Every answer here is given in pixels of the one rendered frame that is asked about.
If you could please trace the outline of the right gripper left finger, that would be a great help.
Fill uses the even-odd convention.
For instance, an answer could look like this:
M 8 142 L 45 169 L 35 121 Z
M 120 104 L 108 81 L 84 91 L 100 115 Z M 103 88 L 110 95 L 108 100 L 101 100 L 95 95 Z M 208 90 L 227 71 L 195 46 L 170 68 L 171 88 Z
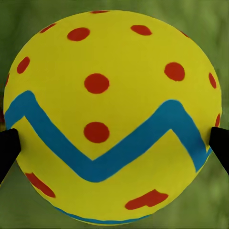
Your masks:
M 0 185 L 21 151 L 15 128 L 0 132 Z

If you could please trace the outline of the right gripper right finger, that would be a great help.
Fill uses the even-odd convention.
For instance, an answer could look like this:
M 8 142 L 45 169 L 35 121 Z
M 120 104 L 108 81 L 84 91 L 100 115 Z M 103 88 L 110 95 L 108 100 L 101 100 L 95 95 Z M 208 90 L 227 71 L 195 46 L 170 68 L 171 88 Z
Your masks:
M 229 174 L 229 130 L 213 127 L 209 145 Z

